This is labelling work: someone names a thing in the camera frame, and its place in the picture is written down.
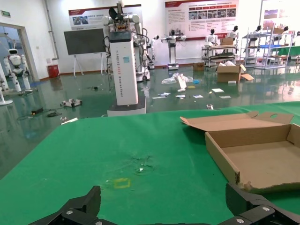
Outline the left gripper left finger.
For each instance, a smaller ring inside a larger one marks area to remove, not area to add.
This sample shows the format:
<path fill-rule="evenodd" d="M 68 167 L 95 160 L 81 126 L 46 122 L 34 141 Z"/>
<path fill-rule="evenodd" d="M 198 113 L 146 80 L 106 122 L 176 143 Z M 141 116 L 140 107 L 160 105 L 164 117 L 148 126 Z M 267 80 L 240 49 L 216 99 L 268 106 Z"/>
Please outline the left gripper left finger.
<path fill-rule="evenodd" d="M 32 225 L 112 225 L 98 218 L 101 188 L 93 186 L 88 194 L 69 199 L 57 212 L 32 222 Z"/>

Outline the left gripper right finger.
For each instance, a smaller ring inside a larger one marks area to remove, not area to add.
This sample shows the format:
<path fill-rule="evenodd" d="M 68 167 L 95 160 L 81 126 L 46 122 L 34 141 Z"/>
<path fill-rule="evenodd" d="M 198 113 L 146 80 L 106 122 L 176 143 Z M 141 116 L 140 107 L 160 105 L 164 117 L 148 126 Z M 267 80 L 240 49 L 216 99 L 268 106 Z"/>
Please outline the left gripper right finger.
<path fill-rule="evenodd" d="M 227 183 L 225 201 L 233 217 L 222 225 L 298 225 L 300 216 L 284 210 L 262 195 L 241 190 L 237 185 Z"/>

